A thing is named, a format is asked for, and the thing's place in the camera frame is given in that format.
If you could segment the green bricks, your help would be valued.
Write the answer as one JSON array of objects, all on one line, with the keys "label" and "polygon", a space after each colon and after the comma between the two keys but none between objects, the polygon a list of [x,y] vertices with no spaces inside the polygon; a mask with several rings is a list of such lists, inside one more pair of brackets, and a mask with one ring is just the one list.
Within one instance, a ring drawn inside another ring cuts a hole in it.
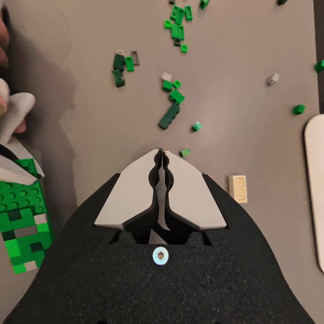
[{"label": "green bricks", "polygon": [[[287,1],[276,1],[276,5],[283,6],[286,2]],[[183,19],[185,17],[186,21],[192,21],[193,19],[192,7],[187,5],[184,8],[181,8],[174,4],[175,1],[169,1],[169,3],[172,4],[173,7],[170,14],[170,19],[164,21],[164,29],[171,31],[171,38],[173,40],[174,46],[180,47],[181,53],[186,54],[188,52],[188,45],[181,43],[185,40]],[[201,10],[204,10],[208,6],[208,3],[209,1],[199,1],[199,8]],[[125,57],[123,55],[115,54],[114,62],[113,62],[113,70],[111,72],[113,75],[115,86],[117,88],[125,86],[125,79],[123,76],[125,66],[128,72],[134,71],[134,64],[131,56]],[[317,73],[323,71],[323,60],[317,62],[314,65],[314,70]],[[173,102],[173,105],[164,114],[164,116],[162,117],[162,119],[158,124],[158,126],[163,130],[169,127],[169,125],[175,119],[176,115],[180,112],[180,103],[185,99],[185,97],[178,91],[181,85],[182,84],[180,83],[179,80],[176,80],[174,82],[168,82],[163,80],[162,90],[171,93],[169,95],[169,99]],[[294,115],[302,114],[304,110],[305,110],[305,106],[297,105],[293,109],[293,114]],[[191,127],[191,130],[193,132],[197,132],[201,129],[201,127],[202,127],[201,124],[199,122],[196,122]],[[189,148],[180,151],[181,157],[187,157],[190,154],[191,154],[191,150]]]}]

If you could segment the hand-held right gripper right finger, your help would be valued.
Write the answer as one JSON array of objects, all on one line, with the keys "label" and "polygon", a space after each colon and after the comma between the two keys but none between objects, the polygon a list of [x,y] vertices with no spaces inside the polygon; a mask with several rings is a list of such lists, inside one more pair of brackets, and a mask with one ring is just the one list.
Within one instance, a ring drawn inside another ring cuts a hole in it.
[{"label": "hand-held right gripper right finger", "polygon": [[165,223],[184,242],[193,232],[226,228],[225,219],[203,177],[187,161],[163,153]]}]

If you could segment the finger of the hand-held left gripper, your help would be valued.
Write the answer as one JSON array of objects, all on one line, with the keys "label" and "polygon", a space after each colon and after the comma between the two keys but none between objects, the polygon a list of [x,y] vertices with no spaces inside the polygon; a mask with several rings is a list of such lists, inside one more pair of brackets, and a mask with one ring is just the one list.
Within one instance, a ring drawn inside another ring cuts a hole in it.
[{"label": "finger of the hand-held left gripper", "polygon": [[7,159],[6,157],[1,157],[0,181],[31,185],[37,181],[37,178],[13,161]]},{"label": "finger of the hand-held left gripper", "polygon": [[11,138],[7,144],[0,144],[0,154],[34,177],[45,177],[39,163],[17,138]]}]

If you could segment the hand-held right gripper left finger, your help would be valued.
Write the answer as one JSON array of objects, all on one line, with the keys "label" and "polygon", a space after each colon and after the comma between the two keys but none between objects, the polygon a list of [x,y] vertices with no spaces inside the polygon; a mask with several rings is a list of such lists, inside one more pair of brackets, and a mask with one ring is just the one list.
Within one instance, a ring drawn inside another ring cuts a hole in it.
[{"label": "hand-held right gripper left finger", "polygon": [[94,225],[130,232],[140,242],[157,225],[156,185],[162,149],[154,149],[131,163],[119,175]]}]

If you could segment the white tray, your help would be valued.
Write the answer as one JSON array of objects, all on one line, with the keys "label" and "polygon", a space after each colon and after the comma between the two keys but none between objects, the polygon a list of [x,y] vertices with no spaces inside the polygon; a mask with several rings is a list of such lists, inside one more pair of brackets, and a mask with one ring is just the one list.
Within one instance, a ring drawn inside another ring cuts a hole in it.
[{"label": "white tray", "polygon": [[304,140],[318,265],[324,272],[324,114],[308,121]]}]

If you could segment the cream brick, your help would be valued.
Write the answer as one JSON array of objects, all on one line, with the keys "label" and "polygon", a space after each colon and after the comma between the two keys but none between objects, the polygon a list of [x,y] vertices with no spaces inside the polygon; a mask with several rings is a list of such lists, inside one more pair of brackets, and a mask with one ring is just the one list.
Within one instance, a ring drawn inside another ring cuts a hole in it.
[{"label": "cream brick", "polygon": [[245,175],[229,175],[230,196],[239,204],[248,203],[247,179]]}]

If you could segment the person's left hand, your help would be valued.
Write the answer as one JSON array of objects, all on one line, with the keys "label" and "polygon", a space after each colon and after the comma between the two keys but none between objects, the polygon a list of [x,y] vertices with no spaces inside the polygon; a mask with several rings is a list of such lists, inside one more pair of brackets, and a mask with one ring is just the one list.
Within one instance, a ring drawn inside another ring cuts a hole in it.
[{"label": "person's left hand", "polygon": [[0,15],[0,68],[7,70],[9,67],[8,50],[10,44],[9,31],[4,23],[3,15]]}]

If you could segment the green brick baseplate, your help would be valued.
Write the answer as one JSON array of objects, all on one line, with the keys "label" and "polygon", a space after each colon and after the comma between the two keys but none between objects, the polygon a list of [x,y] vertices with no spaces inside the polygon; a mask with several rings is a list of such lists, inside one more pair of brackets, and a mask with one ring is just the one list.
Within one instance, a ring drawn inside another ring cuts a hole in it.
[{"label": "green brick baseplate", "polygon": [[1,181],[1,236],[15,274],[40,268],[55,240],[41,176],[32,158],[14,161],[36,177],[30,185]]}]

